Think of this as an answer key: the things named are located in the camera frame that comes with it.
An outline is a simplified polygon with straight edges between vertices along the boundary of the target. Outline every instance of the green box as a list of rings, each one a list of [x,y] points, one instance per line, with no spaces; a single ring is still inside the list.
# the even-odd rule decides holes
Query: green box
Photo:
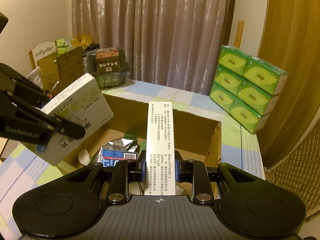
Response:
[[[269,117],[269,115],[262,116],[258,114],[239,98],[234,100],[229,114],[250,133],[255,133],[262,129]]]
[[[236,96],[214,82],[212,84],[210,98],[228,113]]]
[[[227,68],[218,65],[214,81],[224,87],[226,90],[234,94],[238,93],[242,77],[228,70]]]
[[[242,79],[237,97],[261,115],[269,114],[279,95],[271,96],[245,78]]]
[[[282,91],[288,74],[261,58],[249,57],[243,76],[270,95],[276,95]]]
[[[222,46],[219,64],[242,76],[249,55],[232,46]]]

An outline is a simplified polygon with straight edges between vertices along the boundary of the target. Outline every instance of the crosshair symbol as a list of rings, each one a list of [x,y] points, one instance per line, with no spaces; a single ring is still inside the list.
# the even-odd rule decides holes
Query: crosshair symbol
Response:
[[[155,201],[157,201],[159,204],[165,201],[163,198],[157,198]]]

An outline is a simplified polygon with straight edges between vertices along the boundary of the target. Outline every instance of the gray gripper base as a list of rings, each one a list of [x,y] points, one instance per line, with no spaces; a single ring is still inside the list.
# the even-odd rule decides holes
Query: gray gripper base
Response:
[[[187,196],[133,196],[107,208],[101,219],[69,240],[214,239],[244,240],[226,228],[210,207],[192,204]]]

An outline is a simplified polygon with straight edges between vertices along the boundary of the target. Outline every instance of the brown quilted cover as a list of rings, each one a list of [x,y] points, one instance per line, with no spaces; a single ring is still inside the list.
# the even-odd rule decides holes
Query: brown quilted cover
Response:
[[[302,142],[274,167],[266,178],[298,197],[306,205],[307,217],[320,210],[320,119]]]

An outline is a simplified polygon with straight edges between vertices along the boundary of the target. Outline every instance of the checkered tablecloth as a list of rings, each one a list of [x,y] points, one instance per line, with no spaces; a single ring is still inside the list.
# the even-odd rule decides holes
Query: checkered tablecloth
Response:
[[[172,107],[221,122],[221,162],[230,163],[264,179],[256,135],[251,135],[208,96],[127,80],[103,93],[149,103],[170,100]],[[20,144],[0,166],[0,232],[5,240],[17,240],[21,234],[12,217],[14,201],[23,193],[62,176],[51,166]]]

